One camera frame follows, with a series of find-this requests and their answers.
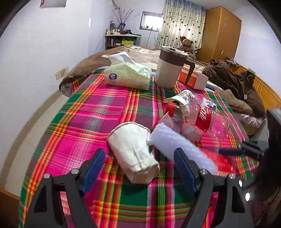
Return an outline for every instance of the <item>metal screw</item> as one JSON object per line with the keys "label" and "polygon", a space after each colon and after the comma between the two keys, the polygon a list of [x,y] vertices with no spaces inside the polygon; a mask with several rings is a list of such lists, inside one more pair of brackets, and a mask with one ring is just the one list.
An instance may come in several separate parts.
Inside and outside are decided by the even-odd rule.
{"label": "metal screw", "polygon": [[71,170],[71,173],[72,174],[77,174],[77,173],[79,173],[79,169],[73,169],[73,170]]}
{"label": "metal screw", "polygon": [[49,173],[45,173],[43,177],[44,177],[45,179],[49,179],[49,178],[50,178],[50,176],[51,176],[51,174],[49,174]]}
{"label": "metal screw", "polygon": [[208,173],[207,169],[200,169],[200,173],[206,175]]}
{"label": "metal screw", "polygon": [[234,175],[234,174],[229,174],[228,177],[229,177],[230,179],[234,179],[234,178],[235,178],[235,175]]}

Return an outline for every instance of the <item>yellow box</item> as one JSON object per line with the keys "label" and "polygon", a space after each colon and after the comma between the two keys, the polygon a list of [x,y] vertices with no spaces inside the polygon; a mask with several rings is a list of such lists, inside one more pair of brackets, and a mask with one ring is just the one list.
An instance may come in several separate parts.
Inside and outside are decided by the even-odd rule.
{"label": "yellow box", "polygon": [[129,41],[129,40],[122,40],[121,42],[122,45],[129,45],[129,44],[134,44],[133,41]]}

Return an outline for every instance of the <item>santa hat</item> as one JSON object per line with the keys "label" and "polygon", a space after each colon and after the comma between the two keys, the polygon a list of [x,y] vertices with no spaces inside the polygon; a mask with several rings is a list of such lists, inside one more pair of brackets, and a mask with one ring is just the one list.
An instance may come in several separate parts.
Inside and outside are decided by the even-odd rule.
{"label": "santa hat", "polygon": [[181,41],[181,43],[183,43],[183,41],[185,41],[185,40],[187,40],[187,38],[186,38],[186,37],[180,37],[180,41]]}

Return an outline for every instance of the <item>window frame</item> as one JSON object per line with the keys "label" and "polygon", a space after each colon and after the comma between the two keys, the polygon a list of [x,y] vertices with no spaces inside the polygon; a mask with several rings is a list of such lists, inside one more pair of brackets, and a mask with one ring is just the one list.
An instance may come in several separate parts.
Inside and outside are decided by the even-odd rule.
{"label": "window frame", "polygon": [[154,12],[143,11],[143,12],[142,12],[142,15],[141,15],[140,30],[148,30],[148,31],[159,32],[160,30],[149,29],[149,28],[142,28],[142,20],[143,20],[143,17],[144,17],[144,16],[154,16],[154,17],[163,18],[163,13],[154,13]]}

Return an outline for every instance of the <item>plaid tablecloth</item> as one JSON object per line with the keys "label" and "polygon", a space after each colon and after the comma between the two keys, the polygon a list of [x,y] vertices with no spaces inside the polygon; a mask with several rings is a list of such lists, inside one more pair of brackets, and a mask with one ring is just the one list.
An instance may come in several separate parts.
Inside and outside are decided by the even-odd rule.
{"label": "plaid tablecloth", "polygon": [[[28,207],[44,173],[64,175],[92,157],[102,148],[107,156],[92,191],[85,197],[88,209],[98,227],[160,228],[180,227],[194,198],[186,192],[174,165],[158,154],[160,173],[148,185],[133,185],[124,175],[106,142],[117,125],[134,121],[151,129],[164,115],[165,98],[186,87],[177,82],[173,89],[162,89],[151,80],[148,91],[104,84],[103,75],[91,75],[69,98],[53,119],[26,173],[20,199],[20,226],[23,227]],[[246,136],[225,100],[218,94],[195,90],[198,98],[206,97],[231,122],[229,136],[220,142],[203,138],[200,147],[236,147]],[[236,172],[244,179],[251,176],[256,161],[236,157]],[[61,193],[68,227],[74,227],[65,193]],[[203,227],[210,227],[215,204],[211,204]]]}

